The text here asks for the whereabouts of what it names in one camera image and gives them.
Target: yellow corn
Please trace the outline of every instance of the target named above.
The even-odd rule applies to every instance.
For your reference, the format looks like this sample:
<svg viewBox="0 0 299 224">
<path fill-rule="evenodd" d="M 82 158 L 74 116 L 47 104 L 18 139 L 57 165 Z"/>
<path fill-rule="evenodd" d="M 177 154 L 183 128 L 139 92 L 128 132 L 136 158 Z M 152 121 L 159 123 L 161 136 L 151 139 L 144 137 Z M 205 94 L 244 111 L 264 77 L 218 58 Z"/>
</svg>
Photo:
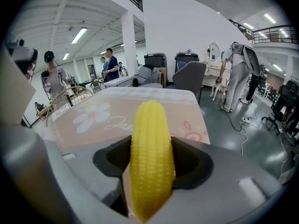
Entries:
<svg viewBox="0 0 299 224">
<path fill-rule="evenodd" d="M 144 102 L 135 115 L 130 160 L 132 208 L 141 221 L 148 220 L 171 196 L 174 178 L 164 108 L 156 101 Z"/>
</svg>

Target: black cap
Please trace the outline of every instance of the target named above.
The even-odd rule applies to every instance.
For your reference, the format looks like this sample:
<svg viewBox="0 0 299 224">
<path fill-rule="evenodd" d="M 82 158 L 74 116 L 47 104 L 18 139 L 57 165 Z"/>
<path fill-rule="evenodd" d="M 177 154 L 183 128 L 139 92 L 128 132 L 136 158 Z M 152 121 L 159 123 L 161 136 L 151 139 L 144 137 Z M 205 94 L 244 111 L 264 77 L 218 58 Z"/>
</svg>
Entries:
<svg viewBox="0 0 299 224">
<path fill-rule="evenodd" d="M 45 55 L 43 57 L 44 57 L 45 62 L 47 63 L 48 58 L 50 58 L 50 60 L 53 60 L 55 58 L 54 52 L 51 50 L 48 50 L 45 52 Z"/>
</svg>

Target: ceiling light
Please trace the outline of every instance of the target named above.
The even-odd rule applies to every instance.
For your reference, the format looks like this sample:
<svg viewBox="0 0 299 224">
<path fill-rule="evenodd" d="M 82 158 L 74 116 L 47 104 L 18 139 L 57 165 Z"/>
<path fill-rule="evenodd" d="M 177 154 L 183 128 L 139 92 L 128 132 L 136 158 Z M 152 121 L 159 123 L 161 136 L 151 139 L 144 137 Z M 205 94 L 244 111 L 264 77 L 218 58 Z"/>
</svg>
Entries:
<svg viewBox="0 0 299 224">
<path fill-rule="evenodd" d="M 265 16 L 266 18 L 268 18 L 268 20 L 269 20 L 270 22 L 272 22 L 272 23 L 276 23 L 276 21 L 274 21 L 274 19 L 271 18 L 268 14 L 265 14 L 264 16 Z"/>
<path fill-rule="evenodd" d="M 64 55 L 64 60 L 66 60 L 66 58 L 69 56 L 69 53 L 66 53 L 65 55 Z"/>
<path fill-rule="evenodd" d="M 250 28 L 250 29 L 253 29 L 254 27 L 253 26 L 251 26 L 251 25 L 249 25 L 249 24 L 247 24 L 247 23 L 243 23 L 246 27 L 248 27 L 248 28 Z"/>
<path fill-rule="evenodd" d="M 86 31 L 87 31 L 87 28 L 81 28 L 71 43 L 75 44 L 80 39 L 80 37 L 84 34 L 84 32 L 86 32 Z"/>
<path fill-rule="evenodd" d="M 282 71 L 277 65 L 273 65 L 277 70 Z"/>
</svg>

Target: man in blue shirt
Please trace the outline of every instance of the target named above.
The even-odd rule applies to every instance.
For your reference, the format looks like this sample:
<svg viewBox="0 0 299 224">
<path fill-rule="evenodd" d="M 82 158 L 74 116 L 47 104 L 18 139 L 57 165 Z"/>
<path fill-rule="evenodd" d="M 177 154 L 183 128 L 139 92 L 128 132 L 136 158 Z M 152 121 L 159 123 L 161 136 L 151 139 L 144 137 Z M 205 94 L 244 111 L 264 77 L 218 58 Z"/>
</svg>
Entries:
<svg viewBox="0 0 299 224">
<path fill-rule="evenodd" d="M 108 68 L 104 71 L 107 77 L 107 81 L 114 80 L 119 77 L 118 75 L 118 63 L 116 57 L 113 56 L 113 51 L 111 48 L 106 50 L 106 56 L 109 58 Z"/>
<path fill-rule="evenodd" d="M 108 69 L 108 62 L 104 57 L 101 58 L 101 62 L 104 64 L 103 65 L 103 71 L 106 71 Z"/>
</svg>

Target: gray pants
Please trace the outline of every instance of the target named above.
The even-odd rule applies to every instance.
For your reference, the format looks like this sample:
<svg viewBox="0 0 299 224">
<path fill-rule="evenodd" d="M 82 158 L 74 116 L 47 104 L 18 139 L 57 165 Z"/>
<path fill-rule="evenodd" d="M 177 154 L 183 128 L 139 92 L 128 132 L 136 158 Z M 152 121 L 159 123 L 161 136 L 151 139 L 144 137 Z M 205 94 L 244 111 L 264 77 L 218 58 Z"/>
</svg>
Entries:
<svg viewBox="0 0 299 224">
<path fill-rule="evenodd" d="M 224 104 L 226 110 L 234 110 L 236 108 L 249 75 L 250 71 L 245 62 L 241 62 L 232 68 L 228 93 Z"/>
</svg>

